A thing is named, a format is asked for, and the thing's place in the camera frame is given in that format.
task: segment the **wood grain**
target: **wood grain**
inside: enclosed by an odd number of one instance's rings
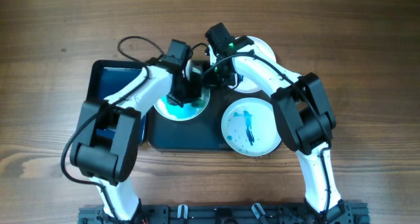
[[[290,70],[318,74],[337,117],[332,162],[345,200],[372,223],[420,218],[419,0],[0,0],[0,223],[75,223],[101,203],[60,171],[98,59],[142,35],[195,44],[224,22],[265,40]],[[147,59],[156,50],[125,46]],[[80,177],[77,169],[68,166]],[[132,173],[144,204],[302,202],[294,153],[163,153],[142,145]]]

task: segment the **wooden table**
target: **wooden table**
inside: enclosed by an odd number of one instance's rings
[[[331,153],[342,197],[367,202],[372,223],[418,223],[419,0],[0,0],[0,223],[75,223],[79,207],[101,203],[59,166],[94,61],[125,60],[116,43],[127,35],[166,49],[172,38],[205,41],[218,22],[265,40],[286,68],[321,77],[337,117]],[[158,54],[139,41],[125,49]],[[143,145],[131,176],[144,204],[305,196],[285,146],[248,158]]]

